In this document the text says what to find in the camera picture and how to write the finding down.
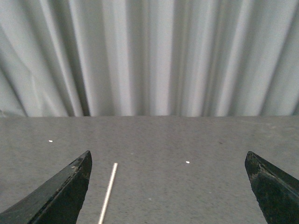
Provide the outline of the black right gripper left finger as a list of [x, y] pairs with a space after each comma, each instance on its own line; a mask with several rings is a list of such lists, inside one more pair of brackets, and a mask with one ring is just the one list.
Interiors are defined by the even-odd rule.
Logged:
[[84, 152], [44, 184], [0, 214], [2, 224], [74, 224], [82, 209], [92, 170]]

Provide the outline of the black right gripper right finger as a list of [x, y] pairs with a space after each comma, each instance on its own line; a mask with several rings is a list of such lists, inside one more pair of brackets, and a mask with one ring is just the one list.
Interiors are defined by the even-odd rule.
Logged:
[[263, 216], [269, 224], [299, 222], [299, 181], [249, 151], [245, 168]]

